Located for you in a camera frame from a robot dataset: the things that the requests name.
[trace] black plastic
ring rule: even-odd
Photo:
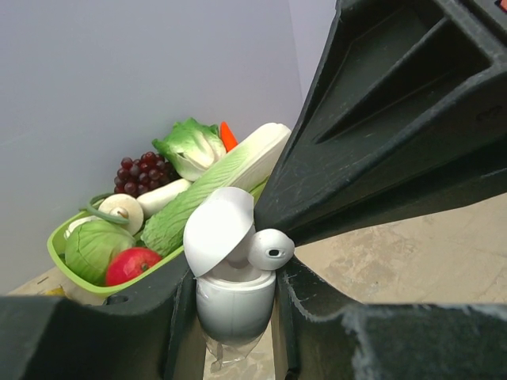
[[[277,379],[507,378],[505,305],[361,305],[297,260],[278,273]]]
[[[104,306],[2,297],[0,310],[1,379],[202,379],[205,342],[184,255]]]
[[[450,1],[342,2],[258,228],[302,245],[503,193],[507,51],[483,18]]]

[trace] red grapes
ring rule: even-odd
[[[133,197],[180,179],[173,165],[161,154],[146,152],[140,159],[125,157],[114,178],[114,192]]]

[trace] white plastic toy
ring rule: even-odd
[[[294,255],[294,242],[278,230],[256,232],[254,198],[219,188],[190,216],[183,246],[203,330],[222,344],[259,337],[273,310],[274,271]]]

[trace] white radish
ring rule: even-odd
[[[144,193],[137,198],[137,201],[143,208],[144,217],[146,219],[155,215],[161,209],[163,209],[171,200],[177,197],[178,194],[184,192],[190,187],[192,182],[181,178],[166,184],[161,188],[157,188],[150,192]]]

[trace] concrete floor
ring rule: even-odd
[[[297,257],[366,303],[507,303],[507,195],[454,211],[353,231]],[[205,379],[272,380],[270,329],[250,356]]]

